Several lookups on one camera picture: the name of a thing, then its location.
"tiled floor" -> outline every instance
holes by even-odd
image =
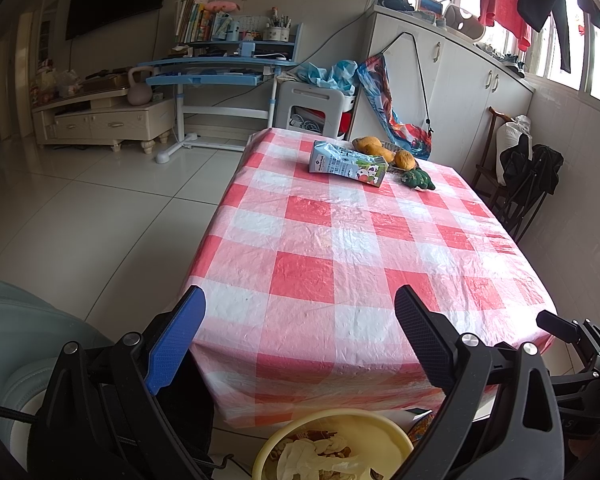
[[[156,164],[155,154],[145,155],[136,142],[119,153],[97,146],[41,149],[32,138],[1,143],[0,280],[113,340],[144,329],[176,299],[240,155],[193,148]],[[573,370],[561,342],[544,358],[553,374]],[[239,436],[216,418],[210,452],[215,458],[233,452],[250,468],[275,428]],[[245,476],[233,464],[216,474]]]

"pink plush toy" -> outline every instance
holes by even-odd
[[[210,10],[211,12],[232,12],[235,9],[240,10],[240,5],[233,2],[209,2],[205,4],[205,10]]]

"red and white tablecloth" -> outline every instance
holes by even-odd
[[[406,283],[459,333],[546,347],[549,294],[453,169],[420,162],[435,191],[309,173],[318,138],[254,135],[189,271],[206,295],[191,351],[230,424],[439,406],[395,319]]]

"tiled wall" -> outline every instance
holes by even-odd
[[[560,315],[600,324],[600,112],[540,83],[528,114],[534,144],[561,152],[564,165],[520,248]]]

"red garment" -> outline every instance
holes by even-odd
[[[487,27],[498,22],[518,38],[518,48],[522,52],[531,46],[531,27],[518,14],[518,0],[480,0],[478,21]]]

